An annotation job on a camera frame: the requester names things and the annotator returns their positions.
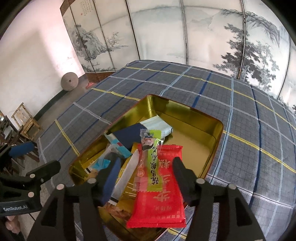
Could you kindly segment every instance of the gold tin box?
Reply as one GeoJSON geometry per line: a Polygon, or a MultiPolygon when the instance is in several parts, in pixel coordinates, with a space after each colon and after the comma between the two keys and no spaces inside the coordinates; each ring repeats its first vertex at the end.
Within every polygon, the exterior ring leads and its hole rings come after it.
{"type": "MultiPolygon", "coordinates": [[[[182,159],[186,168],[197,177],[204,178],[212,164],[222,132],[223,124],[197,109],[156,95],[147,95],[123,114],[107,130],[107,134],[159,115],[173,127],[165,144],[183,146],[182,159]]],[[[82,184],[88,174],[84,170],[103,153],[108,140],[99,136],[70,166],[69,174],[76,185],[82,184]]],[[[121,240],[156,240],[165,229],[127,229],[125,221],[113,217],[104,208],[99,209],[106,226],[121,240]]]]}

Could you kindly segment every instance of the snack package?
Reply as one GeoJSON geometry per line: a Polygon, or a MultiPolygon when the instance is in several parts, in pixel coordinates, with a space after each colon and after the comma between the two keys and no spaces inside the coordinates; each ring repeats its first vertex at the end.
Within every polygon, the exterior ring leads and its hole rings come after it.
{"type": "Polygon", "coordinates": [[[183,198],[172,167],[173,159],[177,156],[182,159],[182,146],[161,146],[158,151],[159,173],[164,182],[164,190],[137,193],[133,214],[126,224],[127,228],[182,228],[186,226],[183,198]]]}
{"type": "MultiPolygon", "coordinates": [[[[139,155],[138,143],[133,144],[131,152],[133,153],[133,156],[134,156],[135,152],[138,153],[138,155],[139,155]]],[[[121,170],[120,170],[120,172],[118,174],[118,180],[117,180],[116,184],[118,184],[121,181],[124,181],[122,179],[128,178],[128,177],[125,177],[123,175],[123,173],[126,171],[127,168],[128,169],[130,169],[130,168],[133,169],[133,165],[132,166],[130,165],[131,164],[130,161],[133,161],[132,157],[129,157],[125,161],[124,165],[121,167],[121,170]]],[[[135,202],[135,199],[136,199],[136,192],[133,191],[133,181],[134,181],[135,174],[136,174],[136,167],[133,170],[132,175],[128,179],[128,182],[127,182],[124,190],[122,191],[122,194],[120,196],[119,201],[114,202],[114,199],[109,200],[109,202],[107,202],[105,204],[105,206],[104,206],[106,211],[109,212],[112,216],[121,218],[121,219],[123,219],[125,221],[130,219],[132,211],[133,211],[134,202],[135,202]]],[[[114,192],[117,192],[116,185],[114,187],[114,190],[113,190],[112,194],[114,194],[114,192]]]]}
{"type": "Polygon", "coordinates": [[[139,136],[141,129],[160,130],[160,139],[164,139],[173,132],[173,128],[157,115],[121,130],[115,131],[109,135],[107,135],[106,132],[105,137],[110,142],[116,138],[123,146],[125,146],[128,150],[131,150],[134,142],[141,143],[141,137],[139,136]]]}
{"type": "Polygon", "coordinates": [[[129,160],[127,160],[125,162],[125,166],[122,166],[121,170],[122,173],[120,173],[120,175],[118,175],[118,181],[115,184],[115,187],[113,189],[111,198],[110,198],[110,203],[116,205],[116,203],[118,203],[125,187],[128,184],[128,181],[130,180],[131,176],[133,175],[138,162],[139,162],[139,151],[138,149],[135,150],[135,152],[133,153],[133,155],[131,156],[131,158],[129,158],[129,160]]]}
{"type": "Polygon", "coordinates": [[[161,141],[160,130],[141,129],[141,154],[134,179],[135,191],[162,191],[163,180],[159,175],[159,160],[157,156],[158,145],[161,141]]]}
{"type": "Polygon", "coordinates": [[[107,158],[109,153],[116,153],[122,160],[131,156],[131,152],[127,150],[124,146],[120,146],[119,142],[114,141],[114,143],[111,143],[104,153],[93,163],[91,164],[88,169],[89,171],[93,172],[98,172],[102,169],[105,169],[109,166],[111,160],[107,158]]]}

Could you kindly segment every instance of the red object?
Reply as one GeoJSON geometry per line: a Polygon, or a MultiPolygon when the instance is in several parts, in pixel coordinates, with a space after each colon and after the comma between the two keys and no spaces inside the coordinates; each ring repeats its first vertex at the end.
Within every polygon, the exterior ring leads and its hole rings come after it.
{"type": "Polygon", "coordinates": [[[97,83],[89,82],[89,84],[88,84],[85,88],[88,89],[88,88],[90,88],[91,86],[93,86],[94,84],[97,84],[97,83]]]}
{"type": "Polygon", "coordinates": [[[127,228],[183,228],[186,226],[183,198],[173,174],[175,157],[182,159],[182,146],[162,145],[158,151],[159,174],[163,178],[162,192],[137,193],[134,211],[127,228]]]}

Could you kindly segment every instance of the calligraphy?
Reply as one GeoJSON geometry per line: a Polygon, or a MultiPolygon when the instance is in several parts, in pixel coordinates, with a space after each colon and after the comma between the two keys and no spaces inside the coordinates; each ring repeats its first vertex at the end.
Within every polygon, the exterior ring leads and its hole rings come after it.
{"type": "Polygon", "coordinates": [[[171,211],[172,207],[171,206],[154,206],[154,210],[155,211],[161,211],[161,212],[171,211]]]}
{"type": "Polygon", "coordinates": [[[163,176],[163,181],[165,182],[165,184],[167,184],[170,181],[169,177],[170,177],[170,174],[163,176]]]}
{"type": "Polygon", "coordinates": [[[82,0],[80,2],[80,7],[82,10],[81,15],[83,14],[84,16],[86,16],[88,13],[90,13],[94,9],[92,0],[82,0]]]}
{"type": "Polygon", "coordinates": [[[152,162],[150,162],[150,169],[151,169],[150,172],[152,174],[152,177],[150,179],[152,180],[152,184],[155,185],[159,183],[159,179],[156,175],[157,147],[153,145],[152,150],[153,150],[153,152],[151,153],[152,162]]]}
{"type": "Polygon", "coordinates": [[[167,199],[170,198],[169,193],[170,193],[170,191],[164,191],[164,192],[159,193],[157,196],[155,196],[153,198],[157,199],[160,202],[163,202],[163,201],[166,201],[167,199]]]}
{"type": "Polygon", "coordinates": [[[165,168],[165,169],[169,168],[170,161],[168,161],[168,160],[159,160],[159,163],[160,163],[161,168],[165,168]]]}

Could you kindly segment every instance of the white wall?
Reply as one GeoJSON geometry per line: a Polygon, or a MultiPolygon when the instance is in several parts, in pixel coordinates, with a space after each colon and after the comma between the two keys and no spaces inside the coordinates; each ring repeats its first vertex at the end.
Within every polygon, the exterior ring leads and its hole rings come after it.
{"type": "Polygon", "coordinates": [[[33,0],[0,40],[0,110],[9,118],[24,102],[34,116],[62,90],[61,77],[84,74],[60,6],[63,0],[33,0]]]}
{"type": "Polygon", "coordinates": [[[290,39],[290,41],[290,63],[280,97],[285,103],[289,105],[289,107],[292,108],[293,105],[296,105],[296,46],[292,39],[290,39]]]}

